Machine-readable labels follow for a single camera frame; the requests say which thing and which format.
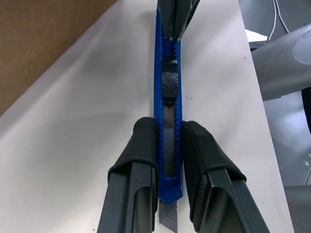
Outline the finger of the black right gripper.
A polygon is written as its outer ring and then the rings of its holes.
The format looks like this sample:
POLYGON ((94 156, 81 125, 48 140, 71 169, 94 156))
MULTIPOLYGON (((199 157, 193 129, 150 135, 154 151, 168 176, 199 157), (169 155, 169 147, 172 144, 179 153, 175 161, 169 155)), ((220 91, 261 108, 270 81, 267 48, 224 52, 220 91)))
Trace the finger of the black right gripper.
POLYGON ((177 40, 178 36, 175 35, 177 1, 159 0, 157 8, 161 14, 164 38, 167 40, 177 40))
POLYGON ((177 40, 181 40, 188 27, 200 0, 177 1, 177 40))

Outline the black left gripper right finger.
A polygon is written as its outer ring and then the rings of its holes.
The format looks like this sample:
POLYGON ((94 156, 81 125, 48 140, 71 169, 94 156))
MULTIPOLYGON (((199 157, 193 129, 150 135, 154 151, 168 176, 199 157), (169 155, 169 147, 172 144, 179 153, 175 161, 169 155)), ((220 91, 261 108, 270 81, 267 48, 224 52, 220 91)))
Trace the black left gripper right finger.
POLYGON ((267 233, 246 177, 195 121, 182 125, 182 156, 190 220, 197 233, 267 233))

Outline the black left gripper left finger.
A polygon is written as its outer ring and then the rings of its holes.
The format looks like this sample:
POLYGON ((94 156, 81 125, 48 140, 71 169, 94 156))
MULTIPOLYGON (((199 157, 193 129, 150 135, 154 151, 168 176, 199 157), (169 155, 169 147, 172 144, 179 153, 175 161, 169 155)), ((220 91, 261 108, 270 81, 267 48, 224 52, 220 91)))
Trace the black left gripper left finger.
POLYGON ((109 169, 99 233, 151 233, 158 202, 158 124, 139 119, 116 163, 109 169))

